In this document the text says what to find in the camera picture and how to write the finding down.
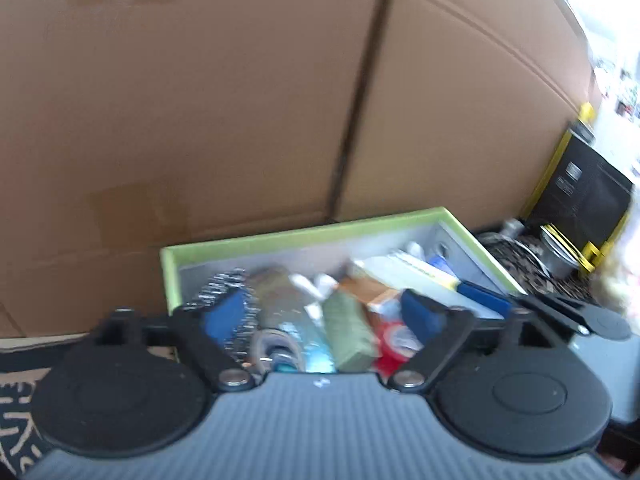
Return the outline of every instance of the gray striped plastic surface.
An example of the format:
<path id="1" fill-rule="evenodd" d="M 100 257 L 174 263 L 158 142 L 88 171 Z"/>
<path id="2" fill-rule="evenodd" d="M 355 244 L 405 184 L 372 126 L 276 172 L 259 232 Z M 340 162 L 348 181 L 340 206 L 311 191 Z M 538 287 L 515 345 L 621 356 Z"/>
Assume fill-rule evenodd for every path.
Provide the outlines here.
<path id="1" fill-rule="evenodd" d="M 56 450 L 26 480 L 600 480 L 588 454 L 515 463 L 485 455 L 445 430 L 419 396 L 373 374 L 271 374 L 258 388 L 219 397 L 203 422 L 162 450 L 95 460 Z"/>

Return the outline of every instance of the cardboard box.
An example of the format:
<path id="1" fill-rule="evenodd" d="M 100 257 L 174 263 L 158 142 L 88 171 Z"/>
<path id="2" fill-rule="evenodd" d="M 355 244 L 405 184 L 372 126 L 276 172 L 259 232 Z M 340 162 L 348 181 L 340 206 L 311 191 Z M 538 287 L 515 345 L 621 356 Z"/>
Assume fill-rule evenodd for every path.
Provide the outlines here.
<path id="1" fill-rule="evenodd" d="M 569 12 L 559 0 L 390 0 L 337 217 L 443 205 L 479 228 L 516 216 L 588 98 Z"/>
<path id="2" fill-rule="evenodd" d="M 336 197 L 341 219 L 515 214 L 589 91 L 569 18 L 559 0 L 0 0 L 0 336 L 161 313 L 159 248 L 312 226 Z"/>
<path id="3" fill-rule="evenodd" d="M 163 312 L 160 247 L 321 222 L 376 3 L 0 0 L 20 332 Z"/>

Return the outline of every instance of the cardboard seam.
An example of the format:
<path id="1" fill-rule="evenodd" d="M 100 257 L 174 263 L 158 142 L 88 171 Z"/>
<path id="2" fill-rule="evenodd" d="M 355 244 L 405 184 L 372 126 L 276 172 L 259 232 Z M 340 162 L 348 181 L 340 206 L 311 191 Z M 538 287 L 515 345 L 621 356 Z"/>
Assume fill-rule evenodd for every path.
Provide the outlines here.
<path id="1" fill-rule="evenodd" d="M 20 337 L 26 337 L 24 330 L 20 328 L 20 326 L 15 322 L 13 316 L 9 313 L 9 310 L 4 306 L 4 303 L 0 302 L 0 312 L 4 314 L 9 324 L 12 328 L 19 334 Z"/>
<path id="2" fill-rule="evenodd" d="M 242 222 L 239 224 L 233 225 L 233 229 L 230 226 L 220 227 L 220 228 L 206 228 L 196 231 L 190 235 L 189 240 L 182 240 L 177 242 L 180 243 L 191 243 L 200 240 L 211 240 L 212 238 L 216 238 L 216 234 L 221 234 L 223 238 L 228 237 L 227 235 L 223 235 L 222 233 L 228 233 L 229 231 L 247 231 L 247 235 L 253 234 L 263 234 L 264 232 L 273 232 L 272 230 L 262 231 L 261 229 L 252 228 L 257 226 L 258 224 L 264 225 L 269 222 L 295 222 L 296 220 L 300 220 L 302 223 L 305 221 L 312 221 L 313 219 L 318 219 L 318 222 L 312 222 L 313 224 L 321 224 L 324 216 L 324 210 L 317 210 L 311 213 L 299 213 L 294 215 L 281 216 L 274 219 L 262 219 L 262 220 L 253 220 L 249 222 Z M 150 244 L 148 246 L 140 247 L 135 250 L 110 250 L 107 248 L 100 249 L 91 249 L 85 251 L 74 251 L 65 254 L 59 254 L 57 256 L 52 256 L 50 258 L 43 258 L 40 260 L 34 260 L 29 265 L 16 267 L 15 269 L 9 269 L 4 272 L 0 272 L 0 277 L 5 279 L 13 279 L 14 275 L 20 272 L 25 272 L 27 270 L 34 269 L 42 269 L 46 267 L 53 267 L 56 265 L 73 265 L 81 262 L 87 262 L 90 260 L 96 260 L 98 258 L 109 258 L 109 257 L 119 257 L 119 256 L 135 256 L 137 254 L 147 254 L 149 251 L 157 251 L 159 254 L 160 249 L 168 246 L 175 245 L 170 241 L 162 242 L 159 244 Z"/>
<path id="3" fill-rule="evenodd" d="M 488 27 L 487 24 L 479 21 L 475 16 L 466 12 L 464 9 L 452 3 L 452 1 L 450 0 L 429 1 L 450 16 L 453 16 L 461 22 L 466 23 L 469 27 L 471 27 L 473 30 L 478 31 L 492 43 L 500 46 L 508 54 L 522 63 L 532 74 L 537 76 L 537 78 L 539 78 L 546 86 L 548 86 L 567 105 L 569 105 L 576 112 L 578 111 L 581 103 L 574 104 L 572 99 L 529 56 L 527 56 L 521 50 L 517 49 L 517 47 L 513 46 L 507 40 L 502 38 L 498 33 Z"/>
<path id="4" fill-rule="evenodd" d="M 346 175 L 349 171 L 355 141 L 358 134 L 360 121 L 364 113 L 370 81 L 376 68 L 380 48 L 384 40 L 386 24 L 388 22 L 391 0 L 377 0 L 374 8 L 369 30 L 367 32 L 364 50 L 356 79 L 356 86 L 351 97 L 351 106 L 348 113 L 347 124 L 342 136 L 340 151 L 332 174 L 329 198 L 326 206 L 324 223 L 334 221 L 340 208 L 340 199 L 343 195 Z"/>

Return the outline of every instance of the blue handle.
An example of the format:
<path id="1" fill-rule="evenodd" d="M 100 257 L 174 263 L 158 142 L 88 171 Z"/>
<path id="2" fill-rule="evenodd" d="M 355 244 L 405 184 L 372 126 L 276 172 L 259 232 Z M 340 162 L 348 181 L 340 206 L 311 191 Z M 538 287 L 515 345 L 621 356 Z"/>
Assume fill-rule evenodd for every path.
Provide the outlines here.
<path id="1" fill-rule="evenodd" d="M 496 292 L 484 288 L 483 286 L 476 285 L 475 283 L 461 281 L 456 290 L 463 296 L 490 308 L 505 318 L 513 308 L 513 303 L 507 296 L 497 294 Z"/>
<path id="2" fill-rule="evenodd" d="M 446 322 L 446 307 L 439 302 L 406 290 L 400 296 L 402 322 L 423 345 L 439 334 Z"/>
<path id="3" fill-rule="evenodd" d="M 244 319 L 244 295 L 244 290 L 232 292 L 202 317 L 204 332 L 220 345 L 232 337 Z"/>

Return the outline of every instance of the green cloth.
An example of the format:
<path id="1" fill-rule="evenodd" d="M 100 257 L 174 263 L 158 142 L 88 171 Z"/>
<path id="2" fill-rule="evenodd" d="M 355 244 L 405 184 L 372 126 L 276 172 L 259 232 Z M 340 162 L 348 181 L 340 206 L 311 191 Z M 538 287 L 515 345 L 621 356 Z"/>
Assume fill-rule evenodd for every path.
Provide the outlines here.
<path id="1" fill-rule="evenodd" d="M 324 330 L 336 368 L 365 372 L 379 356 L 378 340 L 362 306 L 353 296 L 336 290 L 322 304 Z"/>

